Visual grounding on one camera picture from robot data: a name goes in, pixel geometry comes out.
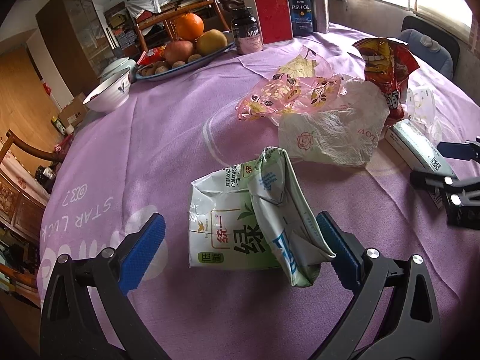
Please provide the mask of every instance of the pink plastic bag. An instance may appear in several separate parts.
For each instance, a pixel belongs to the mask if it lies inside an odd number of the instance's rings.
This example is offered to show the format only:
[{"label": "pink plastic bag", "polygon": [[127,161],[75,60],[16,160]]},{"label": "pink plastic bag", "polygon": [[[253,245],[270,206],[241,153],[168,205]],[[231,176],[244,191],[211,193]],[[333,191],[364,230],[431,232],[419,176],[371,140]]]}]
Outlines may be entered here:
[{"label": "pink plastic bag", "polygon": [[300,54],[281,66],[272,79],[261,79],[237,106],[239,120],[275,117],[285,113],[314,113],[335,108],[342,76],[313,50],[303,46]]}]

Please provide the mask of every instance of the pink label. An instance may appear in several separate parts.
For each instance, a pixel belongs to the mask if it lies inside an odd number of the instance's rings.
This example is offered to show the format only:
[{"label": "pink label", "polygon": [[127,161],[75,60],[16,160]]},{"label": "pink label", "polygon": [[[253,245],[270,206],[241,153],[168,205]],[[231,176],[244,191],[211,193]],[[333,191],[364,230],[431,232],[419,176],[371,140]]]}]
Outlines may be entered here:
[{"label": "pink label", "polygon": [[238,43],[240,47],[237,47],[239,54],[250,54],[263,49],[262,38],[260,35],[249,36],[248,38],[239,38]]}]

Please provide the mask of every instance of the blue gripper pad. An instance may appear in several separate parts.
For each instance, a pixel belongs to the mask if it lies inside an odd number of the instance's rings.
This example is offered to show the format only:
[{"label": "blue gripper pad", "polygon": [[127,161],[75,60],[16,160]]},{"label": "blue gripper pad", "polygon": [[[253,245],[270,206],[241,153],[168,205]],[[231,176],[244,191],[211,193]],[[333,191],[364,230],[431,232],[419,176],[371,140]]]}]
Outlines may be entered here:
[{"label": "blue gripper pad", "polygon": [[361,286],[361,263],[355,257],[349,245],[347,245],[345,239],[341,236],[341,230],[337,224],[335,222],[332,223],[333,220],[330,221],[324,212],[325,211],[320,212],[316,220],[327,245],[337,255],[332,261],[333,269],[340,279],[342,286],[346,290],[357,293]]},{"label": "blue gripper pad", "polygon": [[118,286],[124,295],[138,287],[164,237],[165,220],[157,215],[120,266]]}]

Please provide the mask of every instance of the silver bottle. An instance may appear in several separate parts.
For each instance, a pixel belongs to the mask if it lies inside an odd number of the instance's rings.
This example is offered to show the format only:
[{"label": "silver bottle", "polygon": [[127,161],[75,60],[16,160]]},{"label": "silver bottle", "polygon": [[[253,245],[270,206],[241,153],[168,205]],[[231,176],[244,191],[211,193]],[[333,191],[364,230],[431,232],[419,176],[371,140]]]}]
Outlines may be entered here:
[{"label": "silver bottle", "polygon": [[327,33],[328,30],[328,0],[311,0],[313,13],[313,30]]}]

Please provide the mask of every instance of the fruit plate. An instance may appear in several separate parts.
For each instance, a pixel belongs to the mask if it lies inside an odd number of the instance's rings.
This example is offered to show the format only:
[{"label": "fruit plate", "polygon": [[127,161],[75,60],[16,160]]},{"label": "fruit plate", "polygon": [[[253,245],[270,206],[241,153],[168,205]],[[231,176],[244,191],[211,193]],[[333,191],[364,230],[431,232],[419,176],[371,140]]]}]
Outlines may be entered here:
[{"label": "fruit plate", "polygon": [[203,56],[202,58],[196,59],[195,61],[189,62],[188,64],[184,64],[184,65],[176,67],[174,69],[170,69],[170,70],[165,71],[163,73],[152,74],[151,76],[141,76],[137,72],[136,73],[136,79],[138,81],[141,81],[141,80],[163,81],[163,80],[172,79],[176,76],[179,76],[180,74],[187,73],[187,72],[190,72],[190,71],[194,71],[198,68],[201,68],[202,66],[207,65],[213,59],[217,58],[219,55],[223,54],[225,51],[231,49],[231,47],[234,46],[234,45],[235,45],[234,42],[230,42],[225,47],[221,48],[220,50],[217,50],[217,51],[213,52],[212,54]]}]

